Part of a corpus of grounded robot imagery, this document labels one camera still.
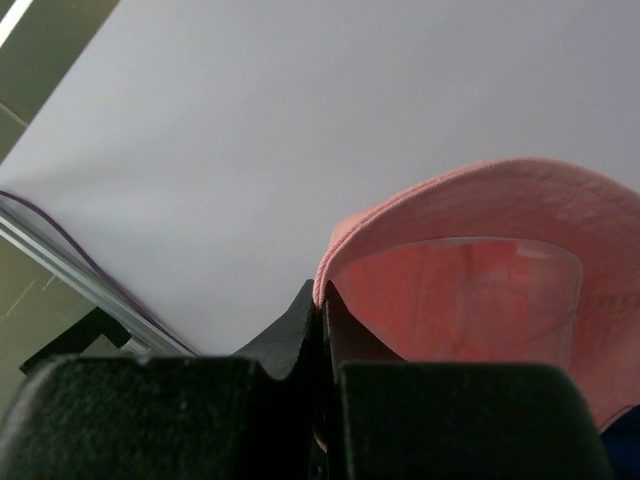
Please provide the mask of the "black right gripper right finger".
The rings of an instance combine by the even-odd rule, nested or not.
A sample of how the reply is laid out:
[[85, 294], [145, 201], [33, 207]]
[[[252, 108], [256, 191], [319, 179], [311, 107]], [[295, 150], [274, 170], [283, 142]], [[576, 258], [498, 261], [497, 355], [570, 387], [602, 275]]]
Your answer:
[[409, 362], [329, 287], [322, 306], [332, 479], [610, 479], [586, 403], [560, 369]]

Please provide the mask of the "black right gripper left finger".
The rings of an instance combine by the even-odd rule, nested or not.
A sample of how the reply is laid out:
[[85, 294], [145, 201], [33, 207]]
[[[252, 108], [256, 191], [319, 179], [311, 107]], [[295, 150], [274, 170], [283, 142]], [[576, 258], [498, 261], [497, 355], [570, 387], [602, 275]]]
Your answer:
[[306, 478], [311, 290], [231, 356], [42, 364], [2, 422], [2, 477]]

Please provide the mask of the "pink bucket hat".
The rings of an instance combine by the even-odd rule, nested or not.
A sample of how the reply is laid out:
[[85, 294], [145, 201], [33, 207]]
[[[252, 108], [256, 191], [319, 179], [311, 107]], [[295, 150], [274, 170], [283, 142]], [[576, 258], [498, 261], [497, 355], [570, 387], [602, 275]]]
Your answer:
[[481, 162], [350, 216], [314, 281], [409, 361], [562, 369], [600, 430], [639, 403], [639, 195], [543, 158]]

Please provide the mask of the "dark blue bucket hat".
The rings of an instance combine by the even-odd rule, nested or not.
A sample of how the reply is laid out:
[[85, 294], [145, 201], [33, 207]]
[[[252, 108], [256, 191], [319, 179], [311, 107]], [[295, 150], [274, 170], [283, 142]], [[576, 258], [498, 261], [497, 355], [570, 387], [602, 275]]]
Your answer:
[[634, 406], [600, 435], [617, 479], [639, 478], [639, 409], [639, 405]]

